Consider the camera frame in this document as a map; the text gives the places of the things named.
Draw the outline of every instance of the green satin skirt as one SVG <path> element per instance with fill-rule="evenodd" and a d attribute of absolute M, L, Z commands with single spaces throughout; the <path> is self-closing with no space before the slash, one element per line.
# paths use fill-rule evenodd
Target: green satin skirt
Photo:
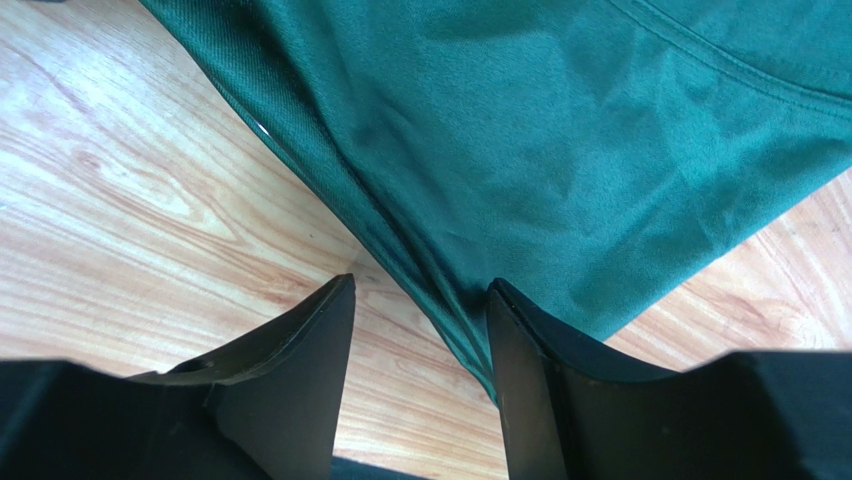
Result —
<path fill-rule="evenodd" d="M 852 165 L 847 0 L 143 0 L 492 393 L 504 277 L 603 339 Z"/>

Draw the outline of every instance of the wood grain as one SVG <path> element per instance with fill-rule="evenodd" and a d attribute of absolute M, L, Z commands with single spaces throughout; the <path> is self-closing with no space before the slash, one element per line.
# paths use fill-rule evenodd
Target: wood grain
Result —
<path fill-rule="evenodd" d="M 434 328 L 138 3 L 0 9 L 0 355 L 166 370 L 343 272 L 358 307 L 338 455 L 506 478 L 496 409 Z M 610 340 L 686 368 L 852 345 L 852 173 Z"/>

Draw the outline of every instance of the wooden floor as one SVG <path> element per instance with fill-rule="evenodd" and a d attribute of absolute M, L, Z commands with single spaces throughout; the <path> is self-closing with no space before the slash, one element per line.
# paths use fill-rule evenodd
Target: wooden floor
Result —
<path fill-rule="evenodd" d="M 428 320 L 139 4 L 0 8 L 0 355 L 166 370 L 353 272 L 338 455 L 506 478 L 497 410 Z M 686 368 L 852 348 L 852 172 L 609 343 Z"/>

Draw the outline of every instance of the seam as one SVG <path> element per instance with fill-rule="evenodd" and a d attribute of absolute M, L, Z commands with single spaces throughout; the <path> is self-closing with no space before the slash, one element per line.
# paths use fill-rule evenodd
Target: seam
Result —
<path fill-rule="evenodd" d="M 846 101 L 840 98 L 833 97 L 831 95 L 800 87 L 780 78 L 769 75 L 766 72 L 763 72 L 755 67 L 744 64 L 742 61 L 726 53 L 724 50 L 703 39 L 695 32 L 692 32 L 683 25 L 679 24 L 674 19 L 666 16 L 663 12 L 660 12 L 652 5 L 649 5 L 647 2 L 644 2 L 642 0 L 607 1 L 617 10 L 632 19 L 644 30 L 660 38 L 669 45 L 672 45 L 678 51 L 685 53 L 690 58 L 698 61 L 702 65 L 721 73 L 725 77 L 731 79 L 732 81 L 735 81 L 736 83 L 739 83 L 740 85 L 743 85 L 747 88 L 750 88 L 758 93 L 778 100 L 782 103 L 793 105 L 795 107 L 799 107 L 806 110 L 811 110 L 817 113 L 822 113 L 824 115 L 828 115 L 845 121 L 852 121 L 852 102 L 850 101 Z M 640 16 L 649 16 L 650 18 L 640 18 Z M 718 63 L 722 62 L 724 62 L 724 66 L 718 65 Z M 742 78 L 742 76 L 736 75 L 730 70 L 735 70 L 736 73 L 741 73 L 743 76 L 749 78 Z M 811 103 L 796 101 L 789 97 L 782 96 L 780 93 L 770 91 L 769 89 L 758 85 L 758 83 L 764 83 L 766 84 L 766 87 L 775 90 L 786 91 L 798 97 L 805 97 L 806 99 L 817 102 L 818 104 L 814 105 Z"/>

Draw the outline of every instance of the stitching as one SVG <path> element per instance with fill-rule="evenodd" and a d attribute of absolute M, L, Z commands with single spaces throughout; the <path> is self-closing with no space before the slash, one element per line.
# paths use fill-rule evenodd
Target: stitching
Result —
<path fill-rule="evenodd" d="M 623 14 L 630 17 L 634 22 L 636 22 L 643 29 L 647 30 L 648 32 L 650 32 L 651 34 L 660 38 L 661 40 L 668 43 L 669 45 L 672 45 L 677 50 L 685 53 L 686 55 L 688 55 L 692 59 L 698 61 L 702 65 L 704 65 L 704 66 L 706 66 L 706 67 L 708 67 L 708 68 L 710 68 L 714 71 L 719 72 L 720 74 L 726 76 L 730 80 L 732 80 L 732 81 L 734 81 L 734 82 L 736 82 L 740 85 L 743 85 L 747 88 L 750 88 L 750 89 L 752 89 L 752 90 L 754 90 L 758 93 L 766 95 L 766 96 L 773 98 L 775 100 L 778 100 L 782 103 L 793 105 L 795 107 L 799 107 L 799 108 L 802 108 L 802 109 L 805 109 L 805 110 L 811 110 L 811 111 L 814 111 L 814 112 L 817 112 L 817 113 L 822 113 L 824 115 L 828 115 L 830 117 L 838 118 L 838 119 L 841 119 L 841 120 L 852 121 L 852 102 L 845 101 L 845 100 L 842 100 L 842 99 L 839 99 L 839 98 L 835 98 L 835 97 L 832 97 L 830 95 L 822 94 L 822 93 L 819 93 L 819 92 L 814 92 L 812 90 L 808 90 L 806 88 L 799 87 L 798 85 L 787 83 L 784 80 L 781 80 L 779 78 L 768 75 L 767 73 L 762 72 L 762 71 L 760 71 L 760 70 L 758 70 L 754 67 L 751 67 L 751 66 L 748 66 L 748 65 L 743 65 L 742 62 L 740 62 L 736 58 L 725 53 L 723 50 L 719 49 L 718 47 L 716 47 L 712 43 L 704 40 L 700 36 L 696 35 L 694 32 L 687 30 L 685 27 L 679 25 L 675 20 L 666 17 L 662 12 L 657 11 L 653 6 L 647 4 L 646 2 L 644 2 L 642 0 L 607 0 L 607 1 L 613 7 L 615 7 L 617 10 L 621 11 Z M 640 14 L 645 13 L 645 14 L 651 15 L 651 16 L 654 17 L 654 19 L 657 20 L 657 22 L 647 22 L 647 21 L 643 21 L 640 18 L 637 18 L 637 15 L 635 15 L 634 12 L 628 10 L 629 7 L 627 5 L 623 5 L 623 4 L 626 4 L 628 2 L 635 5 L 638 9 L 641 9 L 642 12 L 639 12 Z M 668 32 L 666 32 L 666 33 L 660 32 L 660 31 L 658 31 L 658 28 L 664 28 L 664 29 L 672 30 L 672 32 L 667 35 L 666 33 L 668 33 Z M 685 41 L 683 42 L 683 44 L 678 43 L 675 40 L 673 40 L 672 38 L 670 38 L 671 36 L 680 36 L 682 38 L 682 40 L 685 40 Z M 694 52 L 693 51 L 694 49 L 698 49 L 699 52 L 698 53 Z M 788 92 L 795 94 L 797 96 L 807 97 L 809 99 L 812 99 L 815 102 L 832 104 L 835 107 L 841 108 L 841 110 L 835 111 L 831 108 L 821 108 L 820 105 L 813 105 L 813 104 L 808 104 L 808 103 L 803 103 L 803 102 L 797 102 L 797 101 L 795 101 L 795 100 L 793 100 L 789 97 L 781 96 L 781 95 L 779 95 L 775 92 L 771 92 L 771 91 L 769 91 L 765 88 L 761 88 L 760 86 L 755 84 L 756 82 L 749 81 L 747 79 L 741 78 L 740 76 L 737 76 L 737 75 L 727 71 L 727 69 L 725 69 L 725 68 L 723 68 L 719 65 L 714 65 L 711 62 L 702 58 L 702 57 L 707 56 L 707 55 L 712 55 L 713 57 L 717 58 L 718 60 L 725 62 L 727 64 L 726 66 L 732 67 L 735 70 L 740 71 L 743 75 L 754 78 L 754 80 L 765 82 L 765 83 L 768 84 L 768 86 L 770 86 L 772 88 L 785 90 L 785 91 L 788 91 Z"/>

